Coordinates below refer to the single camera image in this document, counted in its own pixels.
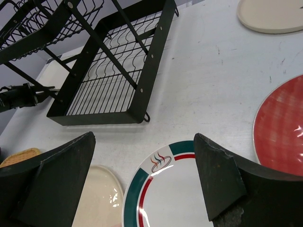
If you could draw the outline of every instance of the steam graphic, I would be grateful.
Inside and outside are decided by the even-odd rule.
[[[151,162],[154,163],[154,165],[151,169],[151,171],[153,173],[167,167],[171,162],[170,156],[164,157],[164,156],[160,155],[159,152],[157,152],[157,154],[158,154],[158,157],[156,157],[156,155],[154,155],[155,161],[151,158]]]

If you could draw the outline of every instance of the plate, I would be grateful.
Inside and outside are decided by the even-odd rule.
[[[241,0],[238,18],[251,30],[280,34],[303,29],[303,1],[301,0]]]
[[[265,99],[255,118],[253,144],[263,166],[303,176],[303,75]]]
[[[124,227],[213,227],[193,141],[163,147],[140,164],[126,189],[122,219]]]
[[[91,166],[72,227],[112,227],[121,223],[123,190],[104,166]]]

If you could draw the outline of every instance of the red stripe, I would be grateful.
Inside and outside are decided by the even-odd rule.
[[[144,197],[145,197],[145,194],[147,192],[147,188],[148,186],[150,186],[150,183],[152,182],[153,180],[153,177],[150,176],[150,178],[148,178],[143,190],[142,190],[142,193],[141,193],[141,197],[140,197],[140,201],[139,201],[139,227],[144,227],[143,225],[143,215],[142,213],[140,212],[141,209],[143,209],[143,201],[144,201]]]
[[[180,159],[185,159],[185,158],[195,158],[195,154],[186,154],[186,155],[176,156],[175,161],[178,161]]]
[[[159,152],[158,152],[158,155],[159,155],[159,157],[162,158],[162,159],[164,160],[164,162],[165,162],[165,158],[164,158],[163,156],[161,156],[161,155],[159,154]]]

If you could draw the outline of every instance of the metal frame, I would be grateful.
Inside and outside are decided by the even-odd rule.
[[[66,30],[64,26],[67,23],[70,23],[71,13],[68,11],[68,9],[65,7],[65,4],[62,2],[60,5],[57,5],[58,7],[54,10],[53,15],[51,15],[46,8],[42,5],[42,3],[46,2],[47,0],[28,0],[25,2],[18,2],[15,3],[11,0],[4,0],[0,4],[0,11],[4,9],[4,7],[8,4],[12,4],[16,13],[12,16],[12,18],[6,23],[6,25],[1,30],[1,39],[0,39],[0,65],[4,64],[7,67],[9,67],[11,70],[13,70],[15,73],[19,74],[21,77],[25,78],[27,81],[34,84],[36,87],[44,91],[49,96],[53,97],[59,102],[62,102],[61,99],[57,97],[53,92],[50,92],[47,87],[44,87],[40,83],[38,83],[36,80],[31,78],[29,75],[27,75],[25,72],[14,66],[10,61],[14,61],[16,59],[21,59],[22,57],[27,56],[28,54],[31,54],[33,52],[37,52],[39,50],[44,50],[47,54],[49,54],[54,60],[56,60],[62,67],[64,67],[69,73],[75,76],[75,74],[72,72],[71,68],[67,66],[67,63],[70,61],[73,61],[74,58],[66,59],[65,61],[60,60],[59,57],[57,57],[53,52],[51,52],[46,46],[49,44],[52,44],[54,40],[56,40],[57,36],[59,34],[59,40],[63,40],[66,37],[69,37],[68,35],[64,36],[62,33]],[[77,6],[81,0],[73,0],[73,4]],[[103,3],[97,8],[99,11],[100,8],[102,8]],[[23,21],[30,12],[38,8],[38,10],[43,13],[48,21],[46,24],[39,30],[30,33],[23,24]],[[23,33],[26,35],[26,37],[16,41],[7,46],[5,46],[5,43],[11,38],[13,38],[13,34],[15,31],[19,31],[20,34]]]
[[[68,75],[58,94],[58,98],[62,100],[62,102],[54,101],[47,114],[47,117],[61,125],[141,123],[143,120],[147,122],[150,120],[146,110],[173,16],[175,13],[178,16],[177,6],[174,0],[142,0],[122,10],[116,0],[112,1],[116,5],[118,12],[102,19],[94,30],[79,14],[71,0],[66,0],[64,2],[69,11],[90,34],[90,38],[72,68],[74,72],[77,72],[77,76],[74,76],[72,73]],[[160,11],[162,11],[162,14],[157,27],[145,32],[144,34],[138,35],[132,26],[131,21],[138,20]],[[104,39],[107,36],[110,36],[108,32],[123,25],[127,25],[129,27],[136,39],[136,42],[139,43],[143,51],[147,54],[141,76],[137,84],[104,44]],[[153,35],[153,39],[148,51],[142,40],[151,35]],[[123,76],[135,89],[130,107],[127,111],[118,113],[67,115],[73,99],[80,88],[81,82],[84,80],[99,48],[103,50],[112,63],[120,70]]]

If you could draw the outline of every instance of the beige plate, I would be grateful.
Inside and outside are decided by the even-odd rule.
[[[121,223],[123,190],[103,166],[91,166],[72,227],[112,227]]]
[[[238,17],[251,30],[281,34],[303,29],[302,0],[241,0]]]

